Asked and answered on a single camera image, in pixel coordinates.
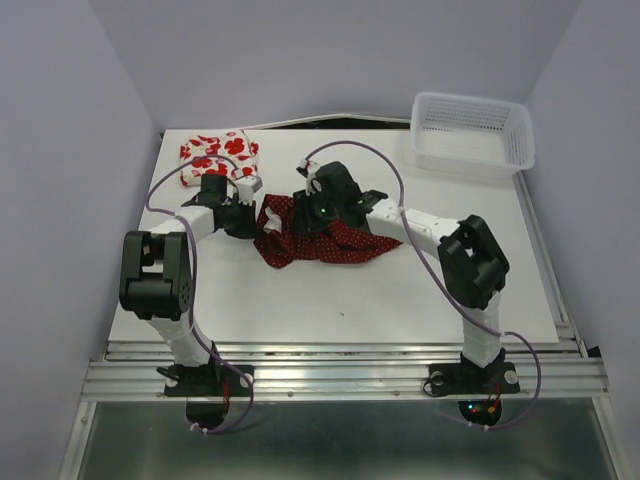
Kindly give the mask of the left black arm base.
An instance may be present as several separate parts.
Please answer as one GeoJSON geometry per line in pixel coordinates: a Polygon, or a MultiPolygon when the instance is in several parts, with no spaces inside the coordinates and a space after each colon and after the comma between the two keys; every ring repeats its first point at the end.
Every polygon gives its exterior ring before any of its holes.
{"type": "Polygon", "coordinates": [[[163,377],[165,397],[186,400],[185,417],[192,431],[226,433],[247,415],[244,412],[238,420],[227,420],[233,399],[252,402],[253,365],[228,367],[210,359],[198,367],[171,364],[157,367],[156,372],[163,377]]]}

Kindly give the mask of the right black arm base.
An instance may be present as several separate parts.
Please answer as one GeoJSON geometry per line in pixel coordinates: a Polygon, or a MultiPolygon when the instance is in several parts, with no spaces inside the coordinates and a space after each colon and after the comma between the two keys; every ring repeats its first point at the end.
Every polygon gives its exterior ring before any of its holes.
{"type": "Polygon", "coordinates": [[[520,393],[521,388],[512,363],[481,369],[459,362],[429,365],[422,391],[431,398],[460,396],[458,408],[463,419],[489,430],[501,419],[502,398],[520,393]]]}

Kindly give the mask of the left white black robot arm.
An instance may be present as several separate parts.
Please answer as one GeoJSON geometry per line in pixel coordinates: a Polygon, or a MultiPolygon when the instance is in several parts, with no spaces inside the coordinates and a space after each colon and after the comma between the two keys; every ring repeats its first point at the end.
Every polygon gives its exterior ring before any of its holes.
{"type": "Polygon", "coordinates": [[[119,302],[169,346],[172,364],[158,368],[167,397],[252,396],[254,369],[224,361],[195,320],[197,244],[218,231],[256,234],[257,175],[206,174],[200,190],[165,222],[128,232],[123,241],[119,302]]]}

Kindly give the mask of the white red poppy skirt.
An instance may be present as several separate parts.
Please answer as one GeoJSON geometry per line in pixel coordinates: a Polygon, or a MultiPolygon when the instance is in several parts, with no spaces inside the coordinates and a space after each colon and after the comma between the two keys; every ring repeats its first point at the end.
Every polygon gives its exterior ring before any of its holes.
{"type": "Polygon", "coordinates": [[[258,173],[259,143],[244,130],[220,130],[191,135],[179,147],[184,187],[199,186],[205,174],[222,175],[235,181],[258,173]]]}

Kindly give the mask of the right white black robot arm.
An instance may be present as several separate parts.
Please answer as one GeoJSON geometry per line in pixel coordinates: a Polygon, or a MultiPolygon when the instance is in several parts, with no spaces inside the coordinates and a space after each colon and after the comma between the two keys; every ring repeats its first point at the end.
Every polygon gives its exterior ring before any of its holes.
{"type": "Polygon", "coordinates": [[[406,208],[383,192],[363,191],[337,161],[320,166],[305,160],[297,171],[306,186],[294,194],[295,231],[324,232],[341,221],[439,262],[436,281],[460,312],[463,348],[458,362],[430,368],[433,394],[480,393],[498,383],[505,359],[499,306],[510,265],[485,220],[437,217],[406,208]]]}

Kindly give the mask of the dark red dotted skirt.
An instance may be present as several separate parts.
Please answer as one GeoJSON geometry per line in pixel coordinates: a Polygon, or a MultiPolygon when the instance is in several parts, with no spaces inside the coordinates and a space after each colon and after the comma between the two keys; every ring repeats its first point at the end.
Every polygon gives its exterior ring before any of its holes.
{"type": "Polygon", "coordinates": [[[319,233],[295,233],[294,207],[291,196],[266,194],[257,217],[254,246],[275,269],[294,261],[360,264],[401,246],[397,240],[348,227],[342,220],[319,233]]]}

